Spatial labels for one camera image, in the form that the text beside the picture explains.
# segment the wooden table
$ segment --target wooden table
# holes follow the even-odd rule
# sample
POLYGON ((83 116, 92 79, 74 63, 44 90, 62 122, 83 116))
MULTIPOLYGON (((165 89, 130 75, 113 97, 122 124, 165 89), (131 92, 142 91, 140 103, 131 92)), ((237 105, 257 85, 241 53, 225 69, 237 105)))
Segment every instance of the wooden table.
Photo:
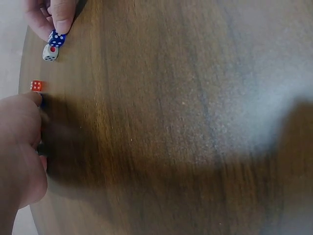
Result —
POLYGON ((312 1, 89 0, 43 47, 39 234, 312 234, 312 1))

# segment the finger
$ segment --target finger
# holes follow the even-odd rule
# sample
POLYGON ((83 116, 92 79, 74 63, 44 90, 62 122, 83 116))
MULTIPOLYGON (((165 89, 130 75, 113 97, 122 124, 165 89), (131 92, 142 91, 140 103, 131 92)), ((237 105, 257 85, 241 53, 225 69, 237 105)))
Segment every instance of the finger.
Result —
POLYGON ((32 100, 37 106, 40 106, 41 102, 43 100, 42 96, 37 92, 28 92, 28 93, 19 94, 19 95, 24 96, 25 98, 32 100))
POLYGON ((75 15, 75 0, 51 0, 51 14, 55 29, 60 34, 70 30, 75 15))
POLYGON ((47 190, 47 178, 43 159, 29 145, 22 147, 22 157, 25 163, 24 169, 28 171, 29 178, 24 186, 24 197, 20 208, 39 201, 47 190))
POLYGON ((37 0, 23 0, 22 2, 28 25, 41 39, 47 41, 53 30, 53 25, 47 21, 41 12, 37 0))
POLYGON ((43 155, 39 156, 41 163, 43 164, 45 172, 47 172, 47 158, 43 155))

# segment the die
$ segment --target die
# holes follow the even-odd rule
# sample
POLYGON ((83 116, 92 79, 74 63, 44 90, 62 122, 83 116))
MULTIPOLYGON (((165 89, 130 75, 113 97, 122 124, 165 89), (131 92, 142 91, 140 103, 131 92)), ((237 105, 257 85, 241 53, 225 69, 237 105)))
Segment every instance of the die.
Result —
POLYGON ((59 49, 57 47, 52 47, 47 44, 43 50, 43 60, 55 61, 59 55, 59 49))
POLYGON ((52 47, 61 47, 65 42, 66 34, 57 33, 54 29, 48 38, 49 45, 52 47))
POLYGON ((43 89, 43 83, 42 81, 38 81, 38 80, 33 80, 30 83, 30 89, 34 92, 41 92, 43 89))

